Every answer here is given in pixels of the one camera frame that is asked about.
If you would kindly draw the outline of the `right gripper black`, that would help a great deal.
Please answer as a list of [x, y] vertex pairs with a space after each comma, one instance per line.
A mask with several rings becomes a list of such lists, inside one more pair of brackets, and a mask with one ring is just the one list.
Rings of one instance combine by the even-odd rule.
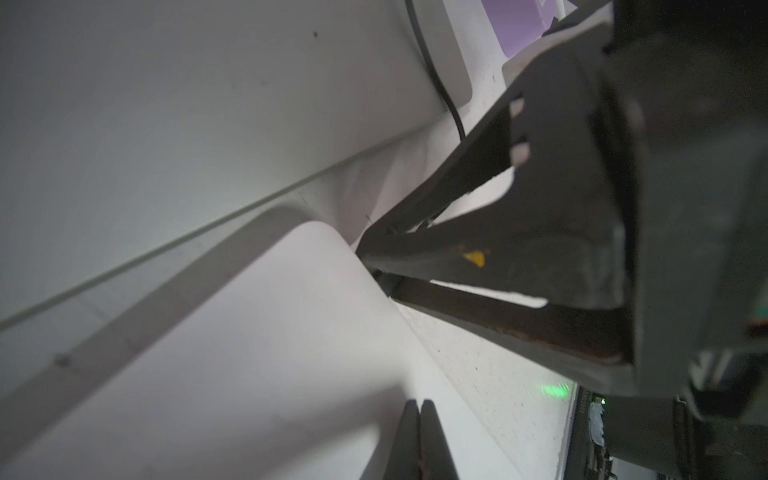
[[591, 367], [669, 396], [705, 354], [767, 356], [767, 5], [617, 1], [601, 104], [628, 213], [631, 291]]

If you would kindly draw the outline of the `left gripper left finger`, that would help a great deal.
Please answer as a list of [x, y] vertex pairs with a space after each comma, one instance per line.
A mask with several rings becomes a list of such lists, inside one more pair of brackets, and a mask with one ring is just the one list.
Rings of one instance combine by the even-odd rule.
[[383, 474], [384, 480], [422, 478], [420, 412], [416, 400], [405, 403]]

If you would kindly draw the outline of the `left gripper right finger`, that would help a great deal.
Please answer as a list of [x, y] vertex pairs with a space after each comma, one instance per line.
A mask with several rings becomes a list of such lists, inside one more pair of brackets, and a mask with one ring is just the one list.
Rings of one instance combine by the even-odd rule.
[[436, 405], [432, 400], [425, 400], [421, 406], [419, 417], [419, 448], [422, 479], [459, 479]]

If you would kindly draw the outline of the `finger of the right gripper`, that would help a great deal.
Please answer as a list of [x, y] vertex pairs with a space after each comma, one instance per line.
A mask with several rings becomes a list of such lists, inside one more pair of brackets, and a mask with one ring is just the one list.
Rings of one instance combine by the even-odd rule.
[[446, 320], [559, 351], [598, 364], [633, 360], [628, 320], [621, 309], [588, 310], [547, 304], [533, 308], [404, 278], [392, 298]]
[[[536, 57], [447, 160], [364, 233], [358, 254], [405, 277], [580, 309], [625, 299], [625, 226], [592, 129], [606, 35]], [[478, 268], [462, 257], [480, 250]]]

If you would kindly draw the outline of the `yellow charger adapter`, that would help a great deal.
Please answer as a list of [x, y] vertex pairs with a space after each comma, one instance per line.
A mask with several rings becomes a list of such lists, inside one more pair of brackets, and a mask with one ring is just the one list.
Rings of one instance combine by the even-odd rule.
[[484, 267], [486, 263], [485, 253], [480, 250], [463, 253], [462, 257], [478, 268]]

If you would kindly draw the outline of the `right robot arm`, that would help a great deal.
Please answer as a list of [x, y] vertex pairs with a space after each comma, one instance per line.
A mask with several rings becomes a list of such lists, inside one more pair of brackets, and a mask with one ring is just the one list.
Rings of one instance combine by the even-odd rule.
[[575, 381], [567, 472], [767, 475], [767, 5], [583, 1], [357, 249]]

